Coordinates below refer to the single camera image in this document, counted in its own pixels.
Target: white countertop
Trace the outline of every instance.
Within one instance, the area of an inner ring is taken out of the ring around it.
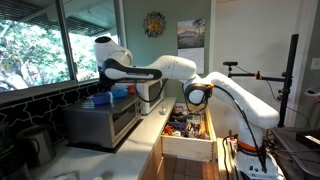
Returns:
[[[148,116],[141,116],[143,121],[129,135],[117,153],[68,147],[66,140],[56,147],[57,155],[52,161],[30,170],[32,178],[42,180],[77,172],[80,180],[92,180],[95,177],[102,177],[104,180],[139,179],[175,101],[175,97],[166,97]],[[162,105],[167,110],[165,115],[159,113]]]

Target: window frame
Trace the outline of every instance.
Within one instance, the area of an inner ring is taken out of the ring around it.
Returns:
[[[98,78],[85,81],[78,81],[76,78],[76,63],[73,60],[72,47],[69,40],[69,33],[66,25],[66,17],[64,12],[63,0],[55,0],[56,10],[59,19],[59,26],[61,28],[61,36],[63,46],[66,54],[70,80],[65,82],[58,82],[53,84],[46,84],[36,87],[29,87],[26,89],[14,90],[9,92],[3,92],[0,94],[0,104],[8,103],[11,101],[17,101],[25,98],[33,98],[33,96],[61,91],[63,89],[78,87],[86,84],[98,82]],[[125,25],[124,25],[124,12],[123,12],[123,0],[114,0],[116,26],[119,38],[119,44],[126,47],[125,39]]]

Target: wall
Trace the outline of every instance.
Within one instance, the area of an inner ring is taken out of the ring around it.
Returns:
[[[286,70],[291,35],[296,32],[299,0],[236,0],[216,5],[215,49],[213,69],[228,73],[224,61],[237,61],[242,69],[262,76],[279,77]],[[234,67],[233,73],[244,73]],[[235,82],[280,110],[265,81],[233,77]],[[283,83],[270,82],[273,93]],[[217,99],[210,101],[217,136],[237,132],[235,113]]]
[[[210,0],[124,0],[125,27],[128,49],[133,54],[133,65],[146,66],[161,55],[177,55],[177,22],[205,19],[205,74],[209,71]],[[144,34],[143,19],[152,11],[165,16],[166,30],[157,38]],[[166,95],[184,102],[181,83],[169,80]]]
[[[0,122],[8,123],[12,139],[22,129],[46,124],[53,143],[66,136],[62,108],[87,99],[102,90],[99,83],[74,86],[50,93],[0,104]]]
[[[309,47],[309,53],[307,57],[305,74],[303,77],[303,83],[301,88],[299,108],[298,111],[304,114],[310,121],[313,129],[320,128],[320,105],[315,103],[304,96],[304,92],[312,87],[320,87],[320,70],[311,70],[312,58],[320,57],[320,3],[317,6],[316,17],[314,20],[313,32],[311,35],[311,42]],[[307,119],[302,115],[297,115],[295,127],[308,128]]]

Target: black cable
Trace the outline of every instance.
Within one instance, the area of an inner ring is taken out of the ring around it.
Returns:
[[[248,71],[240,68],[239,66],[236,66],[236,67],[239,68],[240,70],[242,70],[243,72],[246,72],[246,73],[248,73],[248,74],[252,74],[252,73],[250,73],[250,72],[248,72]],[[273,93],[273,90],[272,90],[272,87],[271,87],[269,81],[268,81],[268,80],[265,80],[265,81],[266,81],[266,82],[268,83],[268,85],[269,85],[269,88],[270,88],[271,94],[272,94],[272,96],[273,96],[273,99],[274,99],[276,102],[280,103],[280,102],[276,99],[276,97],[275,97],[275,95],[274,95],[274,93]],[[305,116],[304,114],[300,113],[299,111],[296,111],[296,110],[294,110],[294,109],[289,108],[288,106],[287,106],[287,108],[290,109],[291,111],[297,113],[297,114],[302,115],[302,116],[306,119],[309,128],[312,129],[312,128],[311,128],[311,125],[310,125],[310,121],[309,121],[309,119],[307,118],[307,116]]]
[[[223,156],[223,162],[224,162],[224,167],[226,168],[226,172],[227,172],[227,179],[229,180],[229,170],[228,170],[228,166],[227,166],[227,154],[226,154],[226,148],[224,146],[224,142],[227,141],[229,136],[223,138],[222,140],[222,147],[223,147],[223,153],[224,153],[224,156]]]
[[[254,135],[253,135],[253,132],[252,132],[252,130],[251,130],[251,127],[250,127],[250,125],[249,125],[249,121],[248,121],[248,119],[247,119],[246,113],[245,113],[244,110],[240,107],[240,105],[238,104],[238,102],[236,101],[236,99],[235,99],[228,91],[226,91],[225,89],[223,89],[222,87],[217,86],[217,85],[215,85],[214,87],[222,90],[223,92],[225,92],[225,93],[234,101],[234,103],[235,103],[235,105],[237,106],[238,110],[239,110],[240,113],[242,114],[243,119],[244,119],[244,121],[245,121],[245,123],[246,123],[246,125],[247,125],[247,127],[248,127],[248,129],[249,129],[249,132],[250,132],[250,134],[251,134],[251,137],[252,137],[252,140],[253,140],[255,149],[256,149],[256,151],[257,151],[257,156],[258,156],[258,159],[259,159],[259,161],[260,161],[260,163],[261,163],[262,171],[263,171],[263,172],[266,172],[267,169],[266,169],[266,165],[265,165],[265,157],[263,157],[263,154],[261,154],[261,151],[259,150],[258,144],[257,144],[257,142],[256,142],[256,139],[255,139],[255,137],[254,137]]]
[[[318,152],[320,149],[310,149],[310,150],[302,150],[302,151],[290,151],[290,150],[284,150],[284,149],[279,149],[275,148],[275,150],[282,151],[282,152],[287,152],[291,155],[295,155],[297,153],[306,153],[306,152]]]
[[[168,79],[164,79],[163,84],[162,84],[162,86],[161,86],[161,88],[159,90],[158,95],[153,100],[146,100],[146,99],[144,99],[143,97],[140,96],[140,94],[139,94],[139,92],[137,90],[137,81],[136,80],[134,81],[134,90],[136,91],[136,94],[138,95],[139,99],[141,99],[143,102],[150,103],[150,102],[153,102],[153,101],[157,100],[160,97],[160,94],[161,94],[164,86],[166,85],[167,81],[168,81]]]
[[[276,99],[276,97],[275,97],[275,95],[274,95],[274,93],[273,93],[273,90],[272,90],[272,87],[271,87],[269,81],[268,81],[268,80],[266,80],[266,81],[267,81],[267,83],[268,83],[268,85],[269,85],[269,88],[270,88],[271,94],[272,94],[272,96],[273,96],[273,99],[274,99],[276,102],[280,103],[280,102]],[[309,121],[309,119],[307,118],[307,116],[305,116],[304,114],[300,113],[299,111],[296,111],[296,110],[294,110],[294,109],[289,108],[288,106],[287,106],[287,108],[290,109],[291,111],[297,113],[297,114],[302,115],[302,116],[306,119],[309,128],[312,129],[312,128],[311,128],[310,121]]]
[[[189,114],[189,113],[191,113],[191,110],[189,109],[188,101],[187,101],[187,98],[186,98],[186,94],[184,93],[184,84],[183,83],[181,85],[181,88],[182,88],[182,93],[183,93],[183,97],[184,97],[184,102],[186,103],[188,114]]]
[[[317,163],[320,164],[320,160],[319,161],[314,161],[314,160],[309,160],[309,159],[303,159],[303,158],[299,158],[302,161],[307,161],[307,162],[311,162],[311,163]]]
[[[232,133],[230,133],[230,131],[229,131],[229,137],[232,137],[233,139],[238,139],[238,134],[233,134],[233,135],[232,135]],[[235,153],[234,153],[234,150],[233,150],[233,148],[232,148],[233,145],[232,145],[231,142],[229,142],[229,145],[230,145],[230,152],[231,152],[232,159],[234,159]],[[238,180],[238,179],[239,179],[239,175],[238,175],[237,167],[233,166],[233,168],[234,168],[234,171],[235,171],[235,173],[236,173],[236,178],[237,178],[237,180]]]
[[[269,129],[267,129],[267,131],[266,131],[266,138],[267,138],[267,141],[270,142],[270,139],[269,139]]]
[[[253,75],[253,73],[251,73],[251,72],[248,72],[248,71],[246,71],[246,70],[244,70],[244,69],[242,69],[242,68],[240,68],[239,66],[236,66],[237,68],[239,68],[241,71],[243,71],[243,72],[246,72],[246,73],[248,73],[248,74],[252,74]]]
[[[279,152],[276,152],[274,150],[270,150],[273,154],[276,154],[278,157],[285,159],[286,161],[293,163],[292,159],[285,157],[284,155],[280,154]]]

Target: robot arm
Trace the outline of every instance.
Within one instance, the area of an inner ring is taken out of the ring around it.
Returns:
[[[100,71],[113,80],[160,78],[188,80],[195,77],[195,63],[176,56],[161,56],[146,67],[130,66],[131,52],[105,36],[95,40],[94,52]]]
[[[278,175],[275,162],[266,161],[261,149],[262,129],[276,127],[279,113],[233,80],[219,72],[200,78],[195,73],[196,64],[193,61],[169,55],[161,56],[146,67],[130,66],[130,51],[117,46],[110,38],[98,38],[94,49],[99,68],[110,79],[175,79],[183,83],[185,97],[191,104],[199,105],[211,95],[228,104],[239,113],[237,123],[240,150],[235,157],[238,169],[255,176],[266,175],[268,169],[267,176]]]

